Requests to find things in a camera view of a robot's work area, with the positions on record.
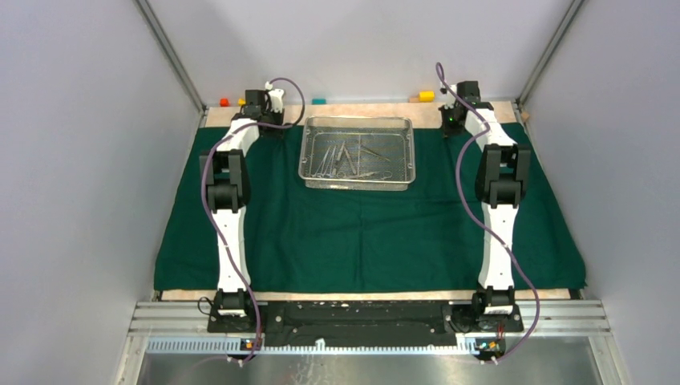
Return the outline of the metal mesh instrument tray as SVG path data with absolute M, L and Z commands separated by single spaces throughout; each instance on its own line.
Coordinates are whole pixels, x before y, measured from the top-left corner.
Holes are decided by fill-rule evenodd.
M 338 172 L 392 172 L 389 180 L 341 180 L 316 178 L 316 171 L 329 146 L 345 142 Z M 365 146 L 391 162 L 359 151 Z M 405 191 L 415 181 L 415 136 L 412 123 L 403 117 L 312 116 L 306 120 L 298 175 L 308 188 L 361 191 Z

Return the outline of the steel tweezers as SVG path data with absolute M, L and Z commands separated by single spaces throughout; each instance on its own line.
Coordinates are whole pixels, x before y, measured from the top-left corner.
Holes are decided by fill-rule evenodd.
M 359 147 L 359 151 L 360 151 L 360 152 L 364 152 L 364 153 L 366 153 L 366 154 L 368 154 L 368 155 L 374 156 L 374 157 L 376 157 L 376 158 L 379 159 L 379 160 L 384 160 L 384 161 L 387 161 L 387 162 L 391 162 L 391 159 L 390 159 L 390 158 L 388 158 L 388 157 L 386 157 L 386 156 L 383 156 L 383 155 L 381 155 L 381 154 L 379 154 L 379 153 L 377 153 L 377 152 L 375 152 L 375 151 L 373 151 L 373 150 L 371 150 L 371 149 L 369 149 L 369 148 L 367 148 L 367 147 L 365 147 L 365 146 L 360 146 L 360 147 Z

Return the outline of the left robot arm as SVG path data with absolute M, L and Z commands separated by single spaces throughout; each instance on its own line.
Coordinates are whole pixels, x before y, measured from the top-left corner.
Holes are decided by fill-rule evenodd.
M 258 310 L 245 266 L 245 211 L 251 197 L 245 156 L 262 129 L 279 129 L 284 94 L 270 82 L 247 90 L 228 132 L 200 157 L 201 200 L 218 242 L 216 312 L 242 332 L 254 327 Z

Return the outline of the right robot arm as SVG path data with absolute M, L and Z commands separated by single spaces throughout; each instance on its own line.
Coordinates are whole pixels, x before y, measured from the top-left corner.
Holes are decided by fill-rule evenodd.
M 454 87 L 441 82 L 447 102 L 439 108 L 445 136 L 469 133 L 456 162 L 455 178 L 461 188 L 464 153 L 476 144 L 481 159 L 474 189 L 484 219 L 472 220 L 484 231 L 484 251 L 478 289 L 473 295 L 470 319 L 480 330 L 492 330 L 515 307 L 512 269 L 516 256 L 512 248 L 514 225 L 520 202 L 528 189 L 531 149 L 513 140 L 496 118 L 493 106 L 483 102 L 476 81 L 463 81 Z

